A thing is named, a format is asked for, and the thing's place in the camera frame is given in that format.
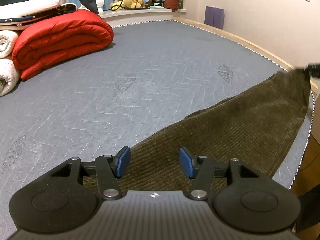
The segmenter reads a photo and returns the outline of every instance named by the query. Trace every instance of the gray mattress cover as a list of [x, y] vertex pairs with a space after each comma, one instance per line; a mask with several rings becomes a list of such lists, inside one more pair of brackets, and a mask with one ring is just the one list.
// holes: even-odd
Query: gray mattress cover
[[[188, 114], [280, 70], [261, 55], [175, 21], [114, 28], [105, 50], [22, 82], [0, 98], [0, 239], [18, 189], [73, 156], [116, 154]], [[274, 180], [289, 188], [309, 137], [310, 111]]]

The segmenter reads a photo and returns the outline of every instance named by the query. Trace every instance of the purple bag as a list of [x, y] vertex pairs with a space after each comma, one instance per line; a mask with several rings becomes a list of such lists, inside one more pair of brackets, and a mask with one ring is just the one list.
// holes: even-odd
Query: purple bag
[[204, 24], [223, 29], [224, 10], [211, 6], [205, 7]]

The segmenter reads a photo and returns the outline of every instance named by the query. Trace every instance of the wall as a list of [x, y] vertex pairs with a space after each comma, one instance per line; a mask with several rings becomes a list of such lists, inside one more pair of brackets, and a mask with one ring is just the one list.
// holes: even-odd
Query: wall
[[320, 0], [186, 0], [186, 18], [204, 22], [205, 6], [225, 10], [224, 30], [291, 65], [320, 62]]

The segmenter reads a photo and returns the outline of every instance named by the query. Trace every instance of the white rolled towel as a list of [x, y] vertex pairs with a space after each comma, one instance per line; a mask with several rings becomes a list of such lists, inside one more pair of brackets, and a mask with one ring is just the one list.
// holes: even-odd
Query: white rolled towel
[[57, 8], [65, 0], [29, 0], [0, 6], [0, 18], [17, 18]]
[[19, 34], [14, 31], [0, 31], [0, 58], [7, 57], [13, 51], [13, 47]]
[[[96, 0], [97, 3], [97, 7], [98, 7], [98, 15], [102, 15], [103, 14], [103, 9], [102, 6], [104, 5], [104, 0]], [[86, 7], [83, 6], [83, 4], [81, 4], [81, 6], [79, 7], [79, 9], [85, 9], [88, 10]]]
[[0, 97], [9, 93], [20, 79], [20, 71], [14, 67], [10, 58], [0, 59]]

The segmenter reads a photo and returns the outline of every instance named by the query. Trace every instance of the wooden floor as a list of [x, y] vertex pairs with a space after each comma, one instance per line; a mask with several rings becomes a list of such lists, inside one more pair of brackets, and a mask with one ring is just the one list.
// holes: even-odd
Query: wooden floor
[[[320, 184], [320, 144], [310, 137], [305, 156], [291, 191], [303, 195]], [[320, 224], [298, 234], [302, 240], [315, 240], [320, 234]]]

